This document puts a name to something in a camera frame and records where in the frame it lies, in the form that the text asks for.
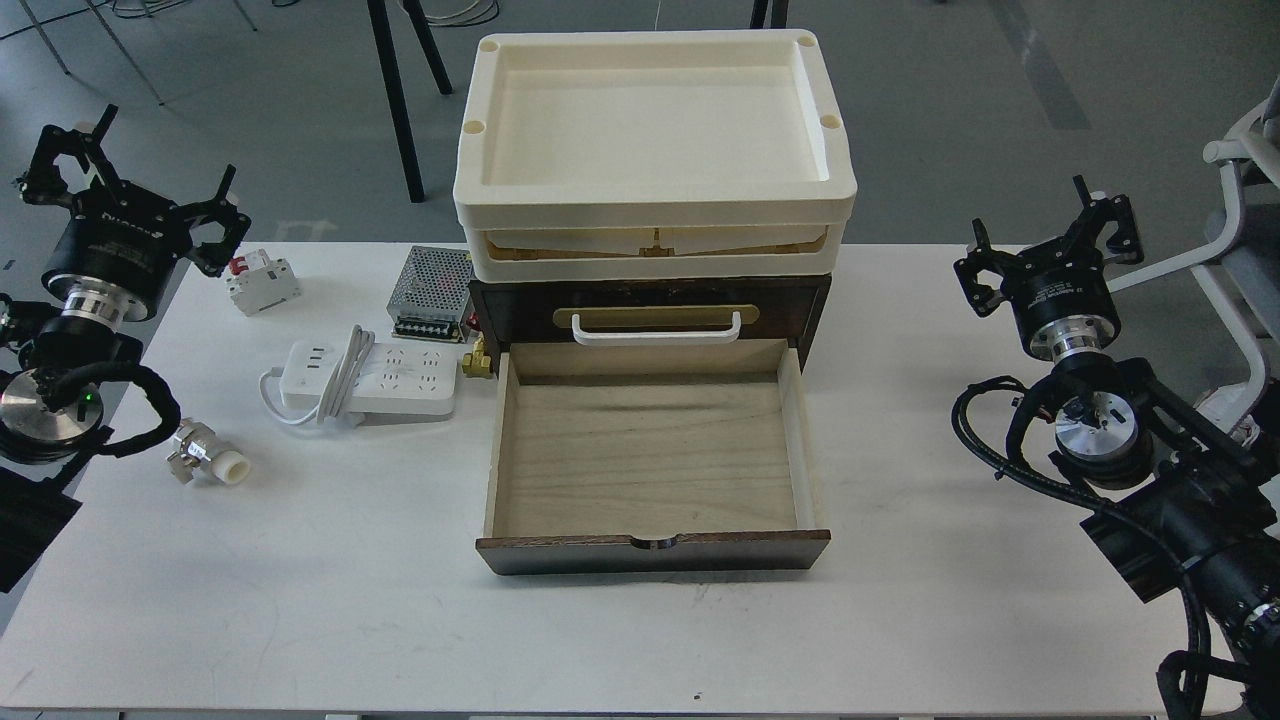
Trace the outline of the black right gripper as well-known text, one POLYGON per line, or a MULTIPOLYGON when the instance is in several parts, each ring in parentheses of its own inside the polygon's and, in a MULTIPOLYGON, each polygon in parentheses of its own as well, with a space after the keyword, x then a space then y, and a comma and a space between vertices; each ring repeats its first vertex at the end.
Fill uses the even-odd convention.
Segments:
POLYGON ((974 243, 954 264, 974 314, 989 316, 1009 301, 1024 352, 1051 363, 1068 354, 1070 333, 1098 351, 1114 342, 1121 322, 1101 268, 1146 260, 1129 197, 1092 192, 1083 176, 1071 182, 1082 210, 1060 238, 1065 266, 1030 272, 1025 258, 993 249, 982 219, 972 220, 974 243))

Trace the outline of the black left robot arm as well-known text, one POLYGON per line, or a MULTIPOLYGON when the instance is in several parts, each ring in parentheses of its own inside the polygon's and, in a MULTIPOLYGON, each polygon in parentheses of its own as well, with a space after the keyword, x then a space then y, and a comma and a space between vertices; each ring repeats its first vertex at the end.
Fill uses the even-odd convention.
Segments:
POLYGON ((41 277, 54 302, 3 297, 3 347, 19 363, 3 374, 3 456, 63 468, 42 480, 3 470, 4 592, 79 510, 67 487, 92 457, 141 454, 175 433, 179 404, 122 324, 156 314, 183 258, 219 277, 251 225, 228 197, 234 167, 189 204, 120 178, 102 150, 116 111, 90 131, 44 127, 17 182, 23 201, 64 208, 69 222, 41 277))

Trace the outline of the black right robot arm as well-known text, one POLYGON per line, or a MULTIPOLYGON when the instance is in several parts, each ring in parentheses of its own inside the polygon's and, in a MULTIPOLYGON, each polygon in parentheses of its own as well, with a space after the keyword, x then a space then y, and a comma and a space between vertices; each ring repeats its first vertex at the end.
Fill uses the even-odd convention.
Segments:
POLYGON ((1107 354, 1121 322, 1108 264, 1140 263, 1130 200, 1074 178, 1082 211, 1061 234, 995 249, 980 219, 954 270, 978 316, 1007 304, 1023 351, 1051 364, 1033 386, 968 386, 950 421, 980 461, 1089 511, 1082 523, 1135 596, 1176 591, 1188 646, 1156 680, 1170 719, 1198 719, 1210 678, 1242 685, 1253 717, 1277 716, 1277 539, 1268 468, 1161 383, 1143 357, 1107 354))

